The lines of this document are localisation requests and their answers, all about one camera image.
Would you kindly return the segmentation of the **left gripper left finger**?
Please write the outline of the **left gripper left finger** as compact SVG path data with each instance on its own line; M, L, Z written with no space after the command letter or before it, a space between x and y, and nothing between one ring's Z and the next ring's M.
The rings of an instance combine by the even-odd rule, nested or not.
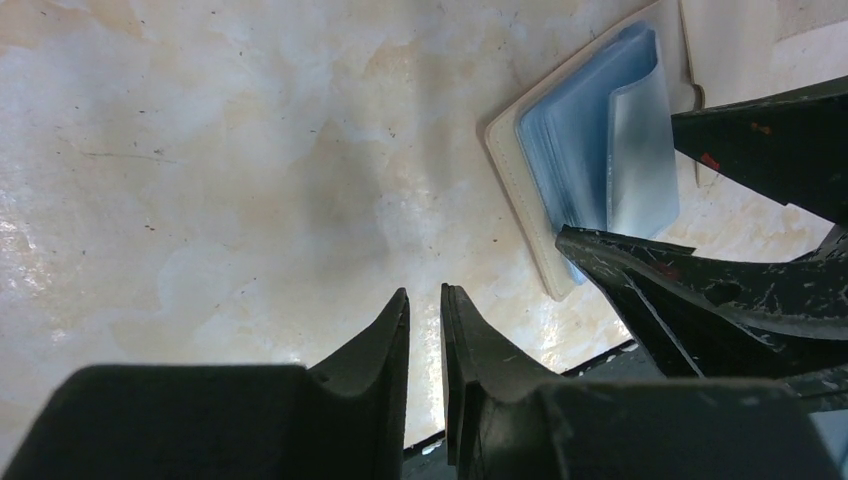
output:
M313 367L95 365L59 386L8 479L396 479L410 306Z

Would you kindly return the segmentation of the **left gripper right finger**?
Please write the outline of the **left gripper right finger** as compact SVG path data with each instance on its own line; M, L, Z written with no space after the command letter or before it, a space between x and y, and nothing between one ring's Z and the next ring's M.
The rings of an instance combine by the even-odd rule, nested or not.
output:
M837 479L789 391L753 379L557 374L441 288L449 463L461 479Z

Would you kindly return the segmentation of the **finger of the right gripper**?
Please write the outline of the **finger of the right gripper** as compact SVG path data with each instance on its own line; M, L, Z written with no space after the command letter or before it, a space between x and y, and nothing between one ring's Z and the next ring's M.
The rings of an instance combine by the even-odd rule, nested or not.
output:
M671 118L674 147L782 205L847 223L847 80Z
M557 249L666 377L781 382L812 411L847 406L847 237L787 262L564 227Z

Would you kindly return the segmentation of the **beige card holder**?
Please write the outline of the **beige card holder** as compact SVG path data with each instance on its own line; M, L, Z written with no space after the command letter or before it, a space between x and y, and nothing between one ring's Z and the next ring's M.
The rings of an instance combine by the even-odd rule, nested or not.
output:
M652 238L680 211L671 116L844 76L843 1L653 1L507 107L485 144L548 295L564 225Z

